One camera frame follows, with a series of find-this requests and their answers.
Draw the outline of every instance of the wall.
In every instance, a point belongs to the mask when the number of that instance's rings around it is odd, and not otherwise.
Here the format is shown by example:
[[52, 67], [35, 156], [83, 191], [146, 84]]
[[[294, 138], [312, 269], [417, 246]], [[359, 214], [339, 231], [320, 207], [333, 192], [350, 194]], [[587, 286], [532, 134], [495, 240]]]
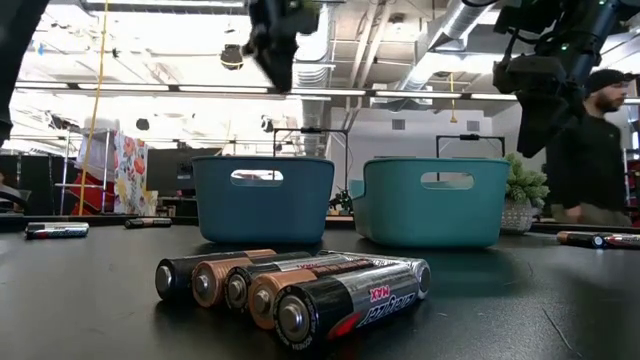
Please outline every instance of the wall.
[[[332, 109], [332, 127], [339, 128], [345, 116], [342, 108]], [[436, 156], [436, 135], [468, 134], [467, 120], [480, 121], [481, 135], [491, 135], [491, 119], [482, 111], [456, 111], [457, 123], [451, 123], [451, 111], [401, 111], [362, 109], [349, 133], [349, 179], [362, 179], [364, 164], [375, 156]], [[405, 130], [392, 130], [392, 119], [404, 119]], [[336, 134], [329, 143], [328, 158], [335, 164], [333, 194], [344, 187], [344, 138]], [[500, 143], [461, 142], [441, 139], [441, 157], [498, 157]]]
[[[607, 120], [616, 124], [622, 132], [622, 147], [631, 148], [631, 135], [629, 132], [629, 110], [630, 107], [623, 107], [620, 111], [607, 115]], [[496, 136], [504, 136], [507, 153], [516, 152], [518, 143], [518, 131], [520, 129], [520, 114], [522, 108], [519, 104], [498, 113], [493, 117], [492, 130]], [[525, 168], [540, 171], [542, 164], [546, 162], [545, 151], [539, 152], [531, 159], [523, 159]]]

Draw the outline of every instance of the table surface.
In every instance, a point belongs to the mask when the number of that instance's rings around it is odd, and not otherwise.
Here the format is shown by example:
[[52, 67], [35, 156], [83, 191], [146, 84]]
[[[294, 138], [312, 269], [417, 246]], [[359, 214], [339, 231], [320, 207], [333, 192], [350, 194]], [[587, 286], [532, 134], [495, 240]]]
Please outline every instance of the table surface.
[[[272, 333], [224, 310], [159, 302], [163, 257], [237, 249], [196, 227], [92, 228], [86, 239], [0, 235], [0, 359], [261, 360], [289, 356]], [[353, 231], [320, 248], [424, 257], [428, 300], [327, 347], [330, 359], [638, 359], [640, 252], [502, 238], [483, 251], [397, 250]]]

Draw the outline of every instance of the battery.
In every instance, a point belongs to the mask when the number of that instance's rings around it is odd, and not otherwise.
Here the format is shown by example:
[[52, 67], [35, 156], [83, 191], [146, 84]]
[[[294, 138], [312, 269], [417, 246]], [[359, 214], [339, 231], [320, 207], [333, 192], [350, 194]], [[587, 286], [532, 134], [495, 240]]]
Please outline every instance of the battery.
[[141, 218], [129, 219], [124, 222], [127, 229], [140, 229], [145, 227], [171, 227], [173, 222], [169, 218]]
[[312, 348], [414, 304], [419, 291], [405, 264], [289, 285], [275, 299], [276, 332], [290, 349]]
[[307, 269], [258, 274], [258, 276], [253, 279], [253, 283], [249, 288], [248, 303], [251, 317], [259, 328], [271, 330], [275, 327], [273, 321], [273, 301], [276, 298], [276, 294], [285, 286], [374, 266], [375, 264], [371, 260], [360, 259]]
[[248, 291], [253, 279], [259, 274], [285, 272], [298, 269], [308, 269], [323, 265], [332, 265], [348, 262], [349, 259], [342, 255], [325, 255], [312, 258], [286, 260], [267, 264], [255, 264], [249, 266], [236, 266], [229, 271], [224, 282], [224, 297], [229, 309], [237, 313], [247, 313]]
[[89, 224], [84, 222], [33, 222], [27, 224], [24, 234], [27, 240], [83, 238], [89, 234]]
[[420, 300], [424, 300], [427, 297], [427, 293], [429, 292], [429, 286], [431, 285], [431, 268], [429, 264], [424, 259], [418, 258], [405, 258], [405, 257], [397, 257], [397, 256], [386, 256], [386, 255], [374, 255], [374, 254], [360, 254], [360, 253], [349, 253], [342, 251], [332, 251], [332, 250], [320, 250], [318, 255], [327, 255], [327, 254], [341, 254], [347, 256], [351, 259], [369, 259], [373, 261], [376, 266], [385, 266], [391, 264], [405, 264], [409, 266], [413, 270], [413, 274], [415, 275], [418, 283], [420, 284], [420, 291], [418, 292], [418, 298]]
[[601, 234], [607, 246], [620, 249], [640, 248], [640, 236], [633, 234]]
[[162, 300], [193, 299], [191, 293], [191, 275], [196, 266], [203, 261], [216, 261], [243, 257], [273, 255], [271, 249], [220, 252], [173, 259], [162, 259], [156, 267], [156, 291]]
[[605, 237], [610, 234], [596, 234], [581, 231], [561, 231], [556, 239], [562, 245], [603, 249], [607, 246]]
[[193, 298], [202, 307], [219, 305], [224, 300], [224, 280], [236, 266], [267, 264], [276, 261], [309, 258], [306, 252], [260, 256], [256, 258], [236, 258], [220, 261], [203, 261], [193, 270], [191, 278]]

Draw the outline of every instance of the potted plant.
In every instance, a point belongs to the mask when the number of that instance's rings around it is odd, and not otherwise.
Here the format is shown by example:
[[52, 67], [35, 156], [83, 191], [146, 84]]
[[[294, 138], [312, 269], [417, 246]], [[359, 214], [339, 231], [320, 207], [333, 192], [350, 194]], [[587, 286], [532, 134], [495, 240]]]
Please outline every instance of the potted plant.
[[502, 231], [523, 234], [531, 228], [533, 216], [544, 206], [549, 188], [544, 185], [547, 176], [542, 172], [525, 170], [515, 154], [508, 154], [509, 177], [502, 211]]

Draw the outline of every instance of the teal plastic bin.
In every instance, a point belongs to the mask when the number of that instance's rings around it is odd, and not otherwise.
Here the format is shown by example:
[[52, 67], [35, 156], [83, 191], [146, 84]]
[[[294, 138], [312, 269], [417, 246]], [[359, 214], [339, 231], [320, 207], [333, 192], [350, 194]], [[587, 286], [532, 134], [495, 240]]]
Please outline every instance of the teal plastic bin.
[[332, 162], [201, 156], [193, 158], [193, 172], [200, 233], [205, 239], [219, 243], [322, 241], [333, 184]]
[[[364, 191], [353, 198], [356, 231], [388, 246], [494, 245], [500, 235], [508, 171], [504, 160], [368, 161]], [[436, 180], [436, 173], [443, 181]], [[459, 176], [446, 180], [452, 173]]]

